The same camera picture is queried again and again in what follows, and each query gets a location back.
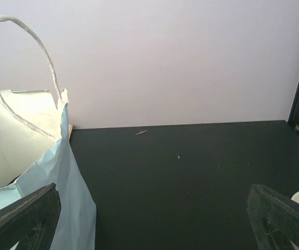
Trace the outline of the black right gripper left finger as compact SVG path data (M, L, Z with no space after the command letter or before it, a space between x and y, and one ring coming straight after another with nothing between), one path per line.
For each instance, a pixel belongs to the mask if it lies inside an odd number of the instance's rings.
M56 184L0 210L0 249L50 249L61 212Z

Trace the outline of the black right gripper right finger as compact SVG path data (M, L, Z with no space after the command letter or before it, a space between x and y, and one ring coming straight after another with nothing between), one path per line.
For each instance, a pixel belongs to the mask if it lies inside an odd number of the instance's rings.
M299 203L264 185L253 184L247 213L259 249L299 248Z

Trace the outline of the light blue paper bag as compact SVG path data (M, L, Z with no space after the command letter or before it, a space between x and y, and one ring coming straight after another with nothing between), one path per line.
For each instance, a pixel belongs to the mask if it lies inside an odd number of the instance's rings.
M0 90L0 209L56 184L61 213L52 249L94 249L96 205L69 137L68 93Z

